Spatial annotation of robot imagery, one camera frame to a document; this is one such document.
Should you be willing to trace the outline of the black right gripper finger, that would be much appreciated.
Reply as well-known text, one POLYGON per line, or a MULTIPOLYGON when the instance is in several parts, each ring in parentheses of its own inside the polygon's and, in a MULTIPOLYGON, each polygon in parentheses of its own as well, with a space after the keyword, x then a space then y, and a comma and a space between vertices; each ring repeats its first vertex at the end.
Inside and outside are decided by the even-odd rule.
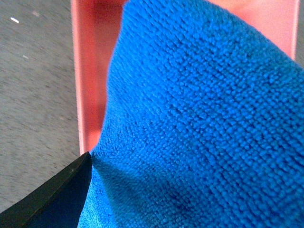
POLYGON ((76 228, 92 176, 86 152, 0 214, 2 228, 76 228))

